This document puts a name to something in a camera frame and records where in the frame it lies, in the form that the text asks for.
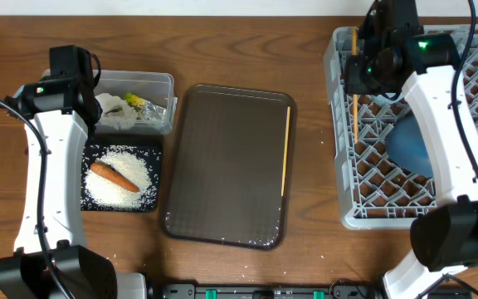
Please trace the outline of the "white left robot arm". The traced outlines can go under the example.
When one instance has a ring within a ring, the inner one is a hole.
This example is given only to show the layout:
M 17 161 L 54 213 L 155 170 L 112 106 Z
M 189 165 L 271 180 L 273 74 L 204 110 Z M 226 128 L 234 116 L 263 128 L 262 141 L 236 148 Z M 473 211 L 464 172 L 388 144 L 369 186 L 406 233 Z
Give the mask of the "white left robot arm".
M 117 273 L 88 248 L 80 210 L 85 142 L 100 116 L 94 82 L 42 79 L 8 99 L 26 121 L 27 191 L 13 254 L 0 258 L 7 298 L 145 298 L 141 273 Z

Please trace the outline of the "orange carrot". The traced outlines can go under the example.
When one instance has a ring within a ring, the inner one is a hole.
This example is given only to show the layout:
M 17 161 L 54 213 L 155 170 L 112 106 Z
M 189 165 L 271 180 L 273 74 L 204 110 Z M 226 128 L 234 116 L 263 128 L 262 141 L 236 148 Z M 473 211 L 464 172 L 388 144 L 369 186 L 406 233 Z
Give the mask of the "orange carrot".
M 122 174 L 112 169 L 107 164 L 104 164 L 101 162 L 94 162 L 90 166 L 90 170 L 93 173 L 99 175 L 101 178 L 107 179 L 113 184 L 120 186 L 122 189 L 126 189 L 132 193 L 138 193 L 140 191 L 137 185 L 132 183 L 130 180 L 128 180 Z

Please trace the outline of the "foil snack wrapper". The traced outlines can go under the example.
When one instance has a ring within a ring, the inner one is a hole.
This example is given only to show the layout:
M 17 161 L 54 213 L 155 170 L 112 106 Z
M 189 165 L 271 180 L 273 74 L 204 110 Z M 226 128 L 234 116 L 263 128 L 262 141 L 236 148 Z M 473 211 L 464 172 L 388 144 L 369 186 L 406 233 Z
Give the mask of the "foil snack wrapper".
M 124 100 L 137 112 L 139 120 L 164 120 L 166 118 L 165 108 L 133 93 L 126 93 Z

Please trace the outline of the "light blue bowl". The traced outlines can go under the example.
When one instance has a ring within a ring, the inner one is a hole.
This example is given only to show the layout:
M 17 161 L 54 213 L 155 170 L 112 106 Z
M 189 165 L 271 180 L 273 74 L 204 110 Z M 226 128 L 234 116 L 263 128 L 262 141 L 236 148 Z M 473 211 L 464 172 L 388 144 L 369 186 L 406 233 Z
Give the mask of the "light blue bowl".
M 371 95 L 371 100 L 377 105 L 394 105 L 403 99 L 402 93 L 383 93 L 380 95 Z

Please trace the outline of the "dark blue plate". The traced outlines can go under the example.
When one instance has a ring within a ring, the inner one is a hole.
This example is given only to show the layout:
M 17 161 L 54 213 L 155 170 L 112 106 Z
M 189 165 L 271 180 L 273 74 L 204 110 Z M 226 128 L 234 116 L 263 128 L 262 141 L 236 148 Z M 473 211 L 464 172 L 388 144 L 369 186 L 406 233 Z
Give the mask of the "dark blue plate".
M 385 139 L 390 159 L 411 173 L 431 178 L 432 165 L 414 115 L 400 119 Z

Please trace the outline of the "white tissue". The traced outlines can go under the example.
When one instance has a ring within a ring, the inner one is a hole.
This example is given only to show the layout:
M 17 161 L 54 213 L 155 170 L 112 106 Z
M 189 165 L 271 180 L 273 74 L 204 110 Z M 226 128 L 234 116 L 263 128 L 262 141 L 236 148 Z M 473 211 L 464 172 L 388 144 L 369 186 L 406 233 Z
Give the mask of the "white tissue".
M 138 119 L 138 112 L 119 96 L 102 93 L 95 97 L 102 109 L 97 125 L 114 130 L 127 130 Z

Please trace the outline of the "wooden chopstick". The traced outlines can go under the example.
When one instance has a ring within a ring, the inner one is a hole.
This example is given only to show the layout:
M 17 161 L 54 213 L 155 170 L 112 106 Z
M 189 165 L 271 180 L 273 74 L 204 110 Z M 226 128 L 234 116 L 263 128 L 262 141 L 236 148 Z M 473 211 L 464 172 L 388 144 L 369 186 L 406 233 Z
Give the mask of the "wooden chopstick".
M 285 194 L 285 182 L 286 182 L 286 173 L 287 173 L 287 160 L 288 160 L 288 149 L 289 149 L 289 138 L 290 138 L 290 117 L 291 117 L 291 108 L 287 106 L 286 108 L 286 119 L 285 119 L 285 143 L 283 150 L 283 164 L 282 164 L 282 175 L 281 175 L 281 197 Z
M 359 48 L 358 48 L 358 28 L 353 27 L 352 28 L 352 56 L 357 56 L 359 53 Z M 353 94 L 353 117 L 354 117 L 354 123 L 353 123 L 353 133 L 354 133 L 354 144 L 356 145 L 359 142 L 359 95 Z

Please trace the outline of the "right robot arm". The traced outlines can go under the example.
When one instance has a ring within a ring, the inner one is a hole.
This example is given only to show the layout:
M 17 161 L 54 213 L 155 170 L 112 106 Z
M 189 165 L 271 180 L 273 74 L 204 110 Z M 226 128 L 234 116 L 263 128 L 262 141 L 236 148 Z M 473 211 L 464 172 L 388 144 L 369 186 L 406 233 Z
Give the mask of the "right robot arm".
M 410 227 L 412 249 L 383 276 L 386 298 L 423 298 L 445 279 L 478 266 L 478 136 L 464 99 L 463 60 L 448 34 L 352 37 L 344 89 L 400 93 L 422 135 L 437 208 Z

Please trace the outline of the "white rice pile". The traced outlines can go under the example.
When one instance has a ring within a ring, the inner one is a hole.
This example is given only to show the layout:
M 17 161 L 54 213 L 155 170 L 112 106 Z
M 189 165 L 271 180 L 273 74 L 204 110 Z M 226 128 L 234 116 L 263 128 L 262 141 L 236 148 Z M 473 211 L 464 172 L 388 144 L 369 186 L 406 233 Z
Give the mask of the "white rice pile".
M 139 188 L 132 192 L 116 185 L 108 179 L 87 170 L 84 176 L 84 195 L 97 203 L 100 208 L 114 208 L 119 210 L 145 209 L 149 204 L 153 207 L 157 195 L 157 187 L 151 180 L 147 163 L 135 154 L 127 151 L 109 150 L 98 158 L 111 169 L 125 177 Z

